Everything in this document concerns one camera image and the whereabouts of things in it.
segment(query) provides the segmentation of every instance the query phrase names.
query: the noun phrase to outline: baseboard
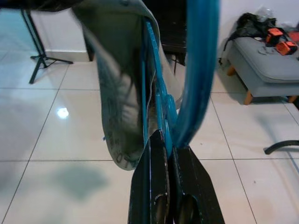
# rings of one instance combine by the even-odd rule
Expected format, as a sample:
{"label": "baseboard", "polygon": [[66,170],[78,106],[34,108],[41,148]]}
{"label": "baseboard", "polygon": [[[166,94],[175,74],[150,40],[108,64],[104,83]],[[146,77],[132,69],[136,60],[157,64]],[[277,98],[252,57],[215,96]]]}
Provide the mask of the baseboard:
{"label": "baseboard", "polygon": [[72,62],[88,62],[87,52],[69,52],[69,51],[46,51],[48,57],[72,61]]}

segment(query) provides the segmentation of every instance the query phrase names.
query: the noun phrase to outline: tripod leg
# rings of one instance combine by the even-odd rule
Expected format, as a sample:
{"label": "tripod leg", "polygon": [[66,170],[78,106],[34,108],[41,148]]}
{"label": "tripod leg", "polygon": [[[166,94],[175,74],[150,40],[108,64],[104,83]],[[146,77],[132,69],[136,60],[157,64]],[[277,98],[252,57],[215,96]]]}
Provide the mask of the tripod leg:
{"label": "tripod leg", "polygon": [[57,58],[53,58],[53,57],[46,57],[46,59],[50,59],[50,60],[54,60],[54,61],[58,61],[58,62],[65,62],[65,63],[68,63],[68,64],[74,64],[74,62],[61,60],[61,59],[57,59]]}
{"label": "tripod leg", "polygon": [[33,84],[34,83],[34,80],[36,78],[36,75],[37,75],[37,72],[38,72],[38,69],[39,67],[41,66],[41,63],[43,62],[43,59],[42,58],[39,58],[38,61],[37,61],[37,64],[36,64],[36,67],[34,68],[34,71],[32,73],[32,76],[31,76],[31,79],[29,81],[29,84]]}
{"label": "tripod leg", "polygon": [[30,56],[31,59],[38,59],[39,56]]}

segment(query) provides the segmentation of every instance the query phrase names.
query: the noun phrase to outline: white tile floor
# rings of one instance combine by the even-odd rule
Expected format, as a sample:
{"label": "white tile floor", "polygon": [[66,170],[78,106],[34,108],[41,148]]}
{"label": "white tile floor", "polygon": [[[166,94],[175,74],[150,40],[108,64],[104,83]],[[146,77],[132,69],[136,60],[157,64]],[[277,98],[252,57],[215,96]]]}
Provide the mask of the white tile floor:
{"label": "white tile floor", "polygon": [[[127,223],[133,172],[114,165],[103,141],[96,64],[54,64],[29,85],[29,56],[0,51],[1,224]],[[212,92],[190,145],[225,222],[299,223],[299,151],[263,152],[298,139],[298,110],[275,98],[242,105],[246,90],[225,69]]]}

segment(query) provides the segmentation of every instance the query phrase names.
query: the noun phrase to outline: ottoman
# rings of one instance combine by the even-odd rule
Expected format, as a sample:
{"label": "ottoman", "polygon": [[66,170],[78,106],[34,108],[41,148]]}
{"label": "ottoman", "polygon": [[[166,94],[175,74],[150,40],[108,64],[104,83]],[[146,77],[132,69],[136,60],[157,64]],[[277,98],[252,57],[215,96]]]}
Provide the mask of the ottoman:
{"label": "ottoman", "polygon": [[275,50],[266,55],[259,53],[264,46],[250,37],[235,39],[228,52],[228,75],[236,71],[248,88],[245,105],[253,97],[290,96],[289,102],[293,102],[299,95],[297,54],[282,56]]}

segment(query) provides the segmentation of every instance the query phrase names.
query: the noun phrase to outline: cloth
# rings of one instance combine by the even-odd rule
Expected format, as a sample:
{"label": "cloth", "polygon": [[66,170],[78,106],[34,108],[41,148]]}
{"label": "cloth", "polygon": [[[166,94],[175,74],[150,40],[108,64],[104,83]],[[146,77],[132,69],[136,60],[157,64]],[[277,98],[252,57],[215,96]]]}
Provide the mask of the cloth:
{"label": "cloth", "polygon": [[[4,7],[59,11],[72,7],[96,56],[100,80],[103,129],[108,150],[122,169],[134,169],[143,153],[141,59],[143,20],[151,21],[156,40],[157,21],[141,0],[10,0]],[[182,89],[172,73],[159,42],[166,88],[177,107]],[[154,75],[147,81],[153,93]],[[149,135],[157,122],[153,98],[148,95]]]}

